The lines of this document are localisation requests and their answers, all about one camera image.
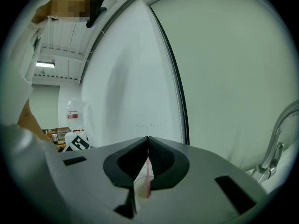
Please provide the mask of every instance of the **metal faucet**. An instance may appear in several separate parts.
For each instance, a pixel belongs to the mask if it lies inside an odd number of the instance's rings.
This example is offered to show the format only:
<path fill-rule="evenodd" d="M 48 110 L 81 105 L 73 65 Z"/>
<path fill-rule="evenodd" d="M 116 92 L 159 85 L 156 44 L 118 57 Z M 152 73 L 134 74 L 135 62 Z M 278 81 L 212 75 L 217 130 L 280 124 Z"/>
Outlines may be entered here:
<path fill-rule="evenodd" d="M 284 150 L 283 143 L 279 142 L 280 134 L 286 122 L 297 115 L 299 115 L 299 100 L 288 105 L 277 119 L 263 161 L 257 164 L 251 175 L 258 183 L 269 179 L 276 173 L 277 164 Z"/>

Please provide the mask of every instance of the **black trim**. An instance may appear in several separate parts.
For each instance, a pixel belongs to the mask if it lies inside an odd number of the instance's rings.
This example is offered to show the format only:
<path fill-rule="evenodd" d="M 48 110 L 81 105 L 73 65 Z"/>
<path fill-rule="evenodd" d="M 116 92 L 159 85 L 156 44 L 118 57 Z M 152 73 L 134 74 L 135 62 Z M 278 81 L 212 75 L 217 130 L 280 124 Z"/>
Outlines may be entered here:
<path fill-rule="evenodd" d="M 255 206 L 256 203 L 229 176 L 215 180 L 240 215 Z"/>
<path fill-rule="evenodd" d="M 69 165 L 72 165 L 72 164 L 75 164 L 75 163 L 79 163 L 79 162 L 82 162 L 82 161 L 85 161 L 87 160 L 85 157 L 77 157 L 77 158 L 73 158 L 73 159 L 67 159 L 67 160 L 64 160 L 64 164 L 66 166 L 69 166 Z"/>
<path fill-rule="evenodd" d="M 187 106 L 186 106 L 186 99 L 185 99 L 185 94 L 184 94 L 184 89 L 183 89 L 183 84 L 182 84 L 182 80 L 181 80 L 181 76 L 179 74 L 179 70 L 178 70 L 178 64 L 177 64 L 177 61 L 176 61 L 176 58 L 174 56 L 174 53 L 173 53 L 173 50 L 171 48 L 171 45 L 170 45 L 170 42 L 167 38 L 167 35 L 159 21 L 159 19 L 157 18 L 155 12 L 153 11 L 153 9 L 151 7 L 149 7 L 151 12 L 153 13 L 160 29 L 161 29 L 161 32 L 165 38 L 165 41 L 167 43 L 167 46 L 168 46 L 168 49 L 169 49 L 169 52 L 170 52 L 170 55 L 171 55 L 171 58 L 172 58 L 172 61 L 173 61 L 173 66 L 174 66 L 174 69 L 176 70 L 176 75 L 177 75 L 177 79 L 178 79 L 178 85 L 179 85 L 179 89 L 180 89 L 180 95 L 181 95 L 181 102 L 182 102 L 182 106 L 183 106 L 183 113 L 184 113 L 184 124 L 185 124 L 185 142 L 187 145 L 190 145 L 190 135 L 189 135 L 189 123 L 188 123 L 188 114 L 187 114 Z"/>
<path fill-rule="evenodd" d="M 109 155 L 103 163 L 105 174 L 114 186 L 129 189 L 126 202 L 114 210 L 125 217 L 133 218 L 136 213 L 134 180 L 148 157 L 154 173 L 150 190 L 173 188 L 189 170 L 189 160 L 182 152 L 153 137 L 143 137 Z"/>
<path fill-rule="evenodd" d="M 170 189 L 175 187 L 188 173 L 189 160 L 182 152 L 149 137 L 149 160 L 154 179 L 150 190 Z"/>
<path fill-rule="evenodd" d="M 95 23 L 95 21 L 97 20 L 97 18 L 102 13 L 104 13 L 106 11 L 107 11 L 107 8 L 105 8 L 105 7 L 97 8 L 96 11 L 95 11 L 96 15 L 92 15 L 89 19 L 87 19 L 86 27 L 91 28 L 93 26 L 93 24 Z"/>
<path fill-rule="evenodd" d="M 67 149 L 65 150 L 66 152 L 68 151 L 73 151 L 73 149 L 71 148 L 71 146 L 68 146 Z"/>

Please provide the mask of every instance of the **white sleeve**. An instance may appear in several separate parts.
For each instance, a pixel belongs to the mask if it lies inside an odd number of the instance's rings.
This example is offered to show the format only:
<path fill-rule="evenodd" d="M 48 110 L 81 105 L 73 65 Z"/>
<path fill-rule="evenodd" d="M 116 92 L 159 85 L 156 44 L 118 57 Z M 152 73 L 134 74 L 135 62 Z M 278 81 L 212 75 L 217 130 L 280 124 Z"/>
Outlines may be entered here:
<path fill-rule="evenodd" d="M 40 34 L 40 31 L 44 31 L 44 29 L 39 29 L 39 35 L 41 36 L 42 33 Z M 25 79 L 28 81 L 28 83 L 31 85 L 32 84 L 32 79 L 33 79 L 33 76 L 34 76 L 34 70 L 36 68 L 36 63 L 37 63 L 37 60 L 38 60 L 38 57 L 41 53 L 41 47 L 42 47 L 42 42 L 41 42 L 41 38 L 39 37 L 38 39 L 38 42 L 36 44 L 36 48 L 34 50 L 34 53 L 33 53 L 33 56 L 32 56 L 32 59 L 31 59 L 31 62 L 28 66 L 28 68 L 26 69 L 27 72 L 25 74 Z"/>
<path fill-rule="evenodd" d="M 0 123 L 15 125 L 33 90 L 13 65 L 1 68 Z"/>
<path fill-rule="evenodd" d="M 24 33 L 24 29 L 31 24 L 31 20 L 34 17 L 36 10 L 49 1 L 50 0 L 31 0 L 21 11 L 10 30 L 9 41 L 7 41 L 5 47 L 3 47 L 8 57 L 11 56 L 13 47 L 17 43 L 20 36 Z"/>

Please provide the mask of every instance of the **ceiling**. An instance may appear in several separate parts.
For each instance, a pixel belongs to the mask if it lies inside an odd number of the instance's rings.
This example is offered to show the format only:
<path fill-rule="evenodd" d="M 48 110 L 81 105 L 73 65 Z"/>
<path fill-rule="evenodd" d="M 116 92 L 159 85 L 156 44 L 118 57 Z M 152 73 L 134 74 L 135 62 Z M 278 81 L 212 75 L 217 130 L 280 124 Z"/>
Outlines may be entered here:
<path fill-rule="evenodd" d="M 104 0 L 107 10 L 119 0 Z M 86 63 L 86 48 L 94 35 L 94 27 L 85 22 L 51 21 L 41 39 L 42 48 L 38 61 L 54 62 L 55 68 L 36 67 L 33 84 L 79 84 Z"/>

